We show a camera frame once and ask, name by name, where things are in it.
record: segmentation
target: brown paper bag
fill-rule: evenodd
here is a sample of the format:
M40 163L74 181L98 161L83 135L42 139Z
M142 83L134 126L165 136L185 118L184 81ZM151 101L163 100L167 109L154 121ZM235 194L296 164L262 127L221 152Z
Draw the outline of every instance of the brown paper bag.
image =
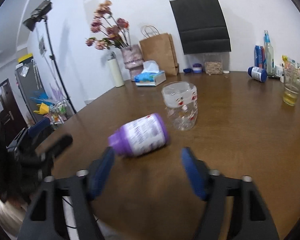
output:
M144 61L154 60L166 76L178 74L178 62L171 34L157 34L140 41Z

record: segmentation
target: purple bottle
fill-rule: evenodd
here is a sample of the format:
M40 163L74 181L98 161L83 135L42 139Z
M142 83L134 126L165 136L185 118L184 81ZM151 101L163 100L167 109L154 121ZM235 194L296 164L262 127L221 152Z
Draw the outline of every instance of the purple bottle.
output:
M121 126L109 136L117 155L139 156L164 146L168 132L160 115L150 114Z

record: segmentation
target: cup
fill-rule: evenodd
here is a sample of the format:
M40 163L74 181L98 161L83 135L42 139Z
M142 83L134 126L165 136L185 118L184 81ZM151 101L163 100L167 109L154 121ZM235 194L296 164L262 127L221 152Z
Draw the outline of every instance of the cup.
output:
M283 101L289 106L295 106L300 91L300 70L293 67L284 70Z
M178 130L190 130L197 119L197 87L188 82L173 82L162 88L168 118Z

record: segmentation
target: flower vase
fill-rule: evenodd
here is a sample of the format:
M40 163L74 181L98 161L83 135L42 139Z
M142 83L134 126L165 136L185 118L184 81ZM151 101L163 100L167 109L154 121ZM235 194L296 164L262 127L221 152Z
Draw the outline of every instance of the flower vase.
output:
M121 48L124 66L130 71L131 81L143 70L143 56L139 45L135 44L126 48Z
M114 85L117 88L122 87L124 85L124 82L123 82L123 78L121 75L121 70L117 58L113 51L110 51L109 54L107 55L107 62L114 79Z

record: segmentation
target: wooden table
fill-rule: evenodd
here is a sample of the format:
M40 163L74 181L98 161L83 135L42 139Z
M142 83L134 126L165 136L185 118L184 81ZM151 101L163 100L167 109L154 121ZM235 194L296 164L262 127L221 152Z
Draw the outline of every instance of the wooden table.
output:
M159 113L170 144L139 158L116 158L95 214L129 239L190 240L205 203L192 192L180 160L189 146L225 176L250 175L273 216L280 239L300 217L300 95L295 107L282 101L283 84L260 83L245 72L229 75L180 74L167 82L189 81L198 89L198 118L190 131L175 130L155 88L113 88L72 117L43 144L64 133L74 144L56 161L56 178L75 174L100 157L107 138L121 125ZM220 239L226 236L231 198Z

